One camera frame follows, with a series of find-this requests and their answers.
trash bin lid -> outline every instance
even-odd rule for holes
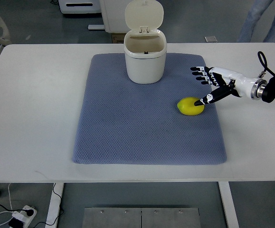
[[[141,27],[152,30],[161,26],[164,9],[156,0],[134,0],[127,5],[124,16],[131,30],[140,30]]]

cardboard box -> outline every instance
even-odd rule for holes
[[[112,33],[113,44],[123,44],[124,36],[126,33]]]

power strip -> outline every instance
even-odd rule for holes
[[[33,210],[32,215],[27,215],[24,210]],[[33,218],[36,216],[37,211],[35,208],[25,205],[21,212],[14,211],[12,214],[12,219],[9,222],[9,228],[28,228]]]

yellow lemon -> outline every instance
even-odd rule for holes
[[[199,100],[197,97],[185,97],[177,103],[177,107],[184,115],[198,115],[204,111],[205,106],[194,106],[197,100]]]

floor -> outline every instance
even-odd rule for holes
[[[159,2],[165,12],[160,30],[168,43],[204,43],[204,36],[216,36],[218,42],[235,42],[252,5],[250,0]],[[275,1],[259,21],[252,42],[262,42],[274,13]],[[0,15],[15,44],[112,42],[111,34],[87,29],[89,24],[103,24],[101,14],[66,16],[50,0],[0,0]],[[0,203],[8,207],[7,187],[0,184]],[[10,188],[18,207],[32,204],[38,209],[31,225],[46,219],[52,184],[11,184]],[[241,228],[275,228],[275,181],[231,182],[230,188]],[[66,210],[59,228],[81,228],[84,207],[96,205],[198,207],[203,228],[226,227],[216,183],[66,184],[63,196]],[[5,217],[0,217],[0,223],[4,221]]]

